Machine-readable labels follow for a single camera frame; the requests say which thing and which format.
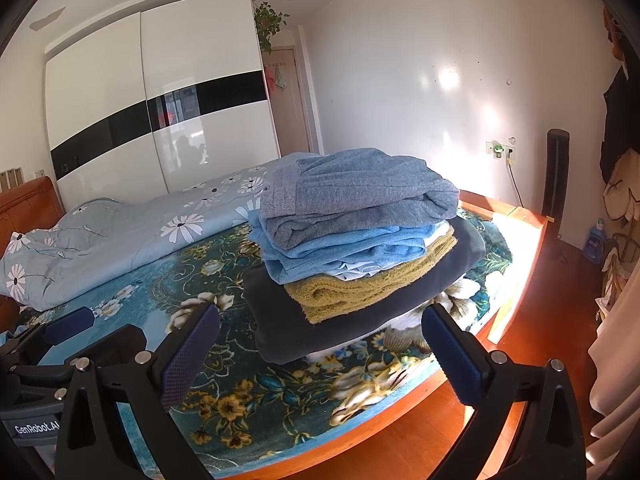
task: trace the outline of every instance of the beige curtain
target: beige curtain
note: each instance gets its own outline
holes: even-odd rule
[[[588,480],[595,480],[640,419],[640,264],[600,325],[589,355],[598,369],[591,406],[605,415],[591,430],[599,440],[587,448],[587,458],[594,464]]]

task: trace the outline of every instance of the blue gripper pad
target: blue gripper pad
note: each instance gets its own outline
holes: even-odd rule
[[[219,333],[220,312],[215,306],[203,305],[180,330],[169,334],[158,347],[159,356],[164,353],[161,349],[169,350],[163,355],[166,364],[162,366],[159,381],[160,403],[164,409],[182,402]]]
[[[468,334],[460,330],[439,305],[427,307],[422,314],[422,335],[433,350],[458,400],[476,408],[484,396],[484,380],[489,374],[486,352],[475,348]]]
[[[47,323],[42,340],[48,345],[59,345],[94,325],[94,313],[90,308],[82,307]]]

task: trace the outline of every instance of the silver bolt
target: silver bolt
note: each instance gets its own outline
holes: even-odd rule
[[[491,361],[496,363],[497,365],[503,365],[509,359],[507,354],[505,354],[502,350],[496,350],[495,352],[491,352]]]
[[[149,350],[143,350],[142,352],[138,352],[136,354],[136,362],[139,365],[145,365],[149,361],[151,361],[152,357],[153,357],[153,354]]]
[[[60,388],[53,394],[56,400],[62,400],[66,397],[66,388]]]
[[[564,363],[560,359],[551,359],[551,367],[556,372],[561,372],[564,370]]]
[[[88,357],[81,357],[78,359],[78,361],[76,361],[76,370],[84,372],[85,370],[87,370],[90,364],[91,361],[89,361]]]

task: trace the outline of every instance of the wardrobe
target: wardrobe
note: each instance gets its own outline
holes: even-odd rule
[[[278,158],[251,0],[181,0],[46,64],[47,135],[67,210],[142,203]]]

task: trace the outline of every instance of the teal floral blanket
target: teal floral blanket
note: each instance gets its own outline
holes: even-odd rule
[[[499,308],[497,289],[513,258],[495,224],[459,212],[479,231],[486,257],[436,298],[473,330]],[[171,416],[216,478],[302,454],[366,423],[438,369],[419,328],[380,330],[346,348],[284,366],[260,358],[255,320],[244,300],[242,272],[260,262],[248,224],[221,232],[105,283],[56,309],[26,309],[22,322],[46,322],[87,306],[94,326],[53,348],[43,364],[65,357],[131,323],[155,349],[201,300],[222,313],[222,330],[202,369]],[[127,406],[127,434],[145,473],[159,471]]]

